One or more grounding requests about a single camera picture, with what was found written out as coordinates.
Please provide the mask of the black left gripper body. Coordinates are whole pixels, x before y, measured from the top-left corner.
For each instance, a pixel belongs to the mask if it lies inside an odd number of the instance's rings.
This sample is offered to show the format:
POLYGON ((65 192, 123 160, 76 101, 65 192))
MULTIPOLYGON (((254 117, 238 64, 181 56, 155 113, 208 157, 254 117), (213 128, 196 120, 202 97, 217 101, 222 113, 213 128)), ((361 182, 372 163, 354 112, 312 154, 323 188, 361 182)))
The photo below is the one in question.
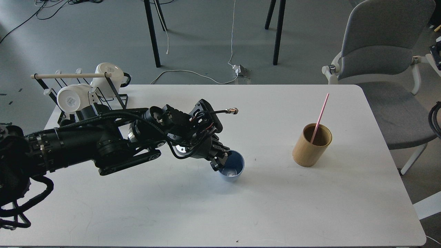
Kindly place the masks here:
POLYGON ((211 157, 211 136, 223 129, 210 103, 205 99, 199 100, 189 114, 170 105, 165 105, 162 110, 165 140, 185 148, 185 151, 177 150, 183 157, 208 160, 211 157))

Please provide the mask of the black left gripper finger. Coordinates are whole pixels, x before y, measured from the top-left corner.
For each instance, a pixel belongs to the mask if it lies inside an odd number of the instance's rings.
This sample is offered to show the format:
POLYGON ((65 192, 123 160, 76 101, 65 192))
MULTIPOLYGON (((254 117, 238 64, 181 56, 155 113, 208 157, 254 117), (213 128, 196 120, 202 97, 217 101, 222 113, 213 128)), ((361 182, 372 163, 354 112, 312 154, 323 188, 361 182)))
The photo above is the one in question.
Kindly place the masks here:
POLYGON ((214 157, 208 158, 214 171, 219 171, 221 168, 223 168, 226 164, 227 159, 228 153, 219 153, 216 154, 214 157))
POLYGON ((217 135, 211 136, 211 157, 212 158, 224 158, 227 156, 227 151, 230 150, 229 147, 224 146, 222 142, 219 141, 217 135))

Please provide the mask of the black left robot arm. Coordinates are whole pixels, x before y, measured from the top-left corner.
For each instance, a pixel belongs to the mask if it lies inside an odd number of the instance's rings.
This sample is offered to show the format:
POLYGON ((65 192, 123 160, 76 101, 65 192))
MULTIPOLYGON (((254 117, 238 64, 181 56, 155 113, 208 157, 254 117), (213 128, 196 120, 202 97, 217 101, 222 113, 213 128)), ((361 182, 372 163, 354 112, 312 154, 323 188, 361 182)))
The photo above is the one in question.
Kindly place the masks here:
POLYGON ((224 168, 230 149, 217 136, 223 130, 218 114, 238 113, 237 108, 215 111, 199 100, 190 113, 170 105, 162 108, 111 110, 93 104, 76 113, 78 121, 62 120, 60 127, 24 135, 19 126, 1 126, 1 228, 28 228, 24 212, 53 190, 46 177, 81 162, 93 161, 101 176, 160 157, 167 144, 177 159, 202 158, 214 171, 224 168))

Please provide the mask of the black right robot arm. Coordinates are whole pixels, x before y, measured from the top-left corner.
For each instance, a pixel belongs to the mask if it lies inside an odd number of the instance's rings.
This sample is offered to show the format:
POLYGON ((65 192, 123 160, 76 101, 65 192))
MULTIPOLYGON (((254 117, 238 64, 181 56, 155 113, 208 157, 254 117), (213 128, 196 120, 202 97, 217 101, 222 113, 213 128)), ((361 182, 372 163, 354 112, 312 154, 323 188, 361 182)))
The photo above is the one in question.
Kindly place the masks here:
POLYGON ((432 129, 433 133, 441 139, 441 128, 438 124, 438 111, 441 108, 441 102, 437 101, 437 103, 431 108, 428 115, 429 126, 432 129))

